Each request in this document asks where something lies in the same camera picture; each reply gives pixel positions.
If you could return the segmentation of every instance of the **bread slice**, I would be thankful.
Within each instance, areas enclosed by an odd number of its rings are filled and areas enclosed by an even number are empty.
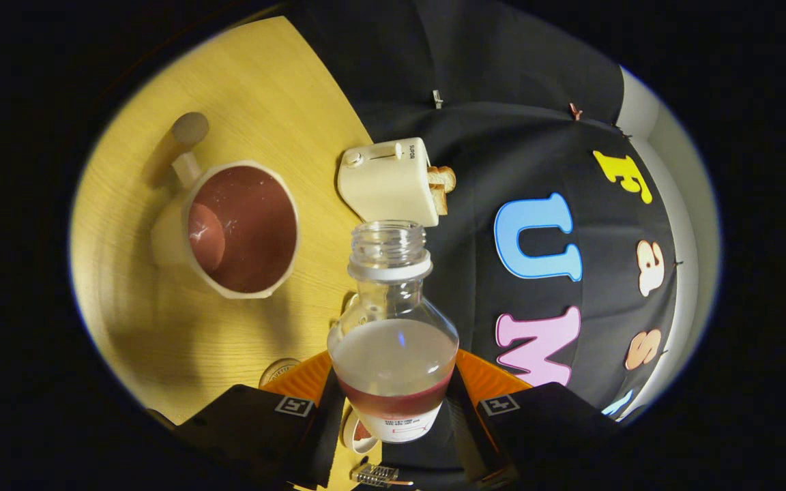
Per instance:
[[[447,198],[445,184],[430,184],[430,193],[433,193],[433,204],[439,215],[447,215]]]
[[[446,193],[456,187],[456,175],[450,167],[427,167],[426,174],[430,184],[443,184]]]

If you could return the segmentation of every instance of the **yellow table surface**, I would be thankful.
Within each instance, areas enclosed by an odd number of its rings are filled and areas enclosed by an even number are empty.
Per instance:
[[[151,260],[149,230],[178,191],[174,172],[147,187],[141,169],[180,115],[210,131],[203,168],[244,159],[281,174],[302,244],[293,276],[268,299],[234,301],[171,282]],[[359,223],[336,193],[341,152],[371,144],[330,73],[284,18],[241,25],[197,46],[128,100],[93,150],[72,215],[72,280],[93,341],[143,406],[180,425],[266,367],[324,351],[353,290],[350,232]],[[381,445],[370,453],[380,461]],[[331,489],[350,489],[361,456],[340,443]]]

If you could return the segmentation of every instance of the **red liquid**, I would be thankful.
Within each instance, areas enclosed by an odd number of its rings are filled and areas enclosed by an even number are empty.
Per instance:
[[[452,373],[453,365],[450,366],[447,376],[436,383],[436,385],[433,385],[433,387],[406,396],[376,396],[352,388],[341,380],[340,377],[338,381],[341,391],[345,393],[355,407],[360,408],[361,413],[382,417],[383,419],[408,419],[409,417],[428,413],[442,403]]]

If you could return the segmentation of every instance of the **wooden handle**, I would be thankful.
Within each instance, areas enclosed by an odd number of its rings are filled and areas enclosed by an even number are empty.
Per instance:
[[[141,172],[144,182],[151,187],[157,186],[172,162],[182,153],[193,150],[197,143],[205,139],[206,134],[208,118],[202,113],[187,113],[178,118],[147,159]]]

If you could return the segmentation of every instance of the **mug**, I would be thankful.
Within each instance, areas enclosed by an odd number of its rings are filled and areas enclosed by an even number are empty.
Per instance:
[[[266,298],[293,273],[299,218],[281,176],[244,160],[203,173],[172,163],[184,189],[150,230],[155,264],[199,277],[228,299]]]

